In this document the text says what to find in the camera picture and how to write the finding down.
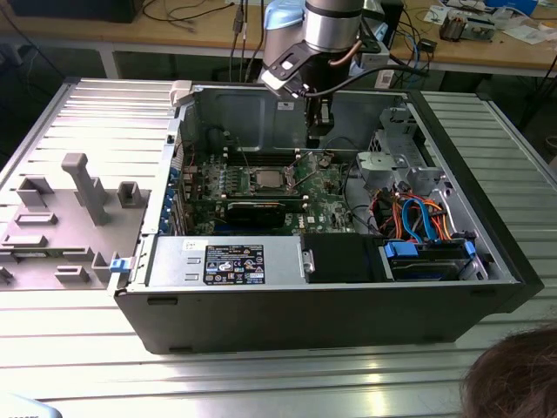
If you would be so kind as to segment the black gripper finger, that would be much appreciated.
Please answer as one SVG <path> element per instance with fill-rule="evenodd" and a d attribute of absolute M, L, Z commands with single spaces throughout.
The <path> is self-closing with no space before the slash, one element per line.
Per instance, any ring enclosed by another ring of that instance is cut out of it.
<path fill-rule="evenodd" d="M 307 127 L 306 146 L 320 147 L 321 141 L 332 130 L 331 125 L 311 125 Z"/>

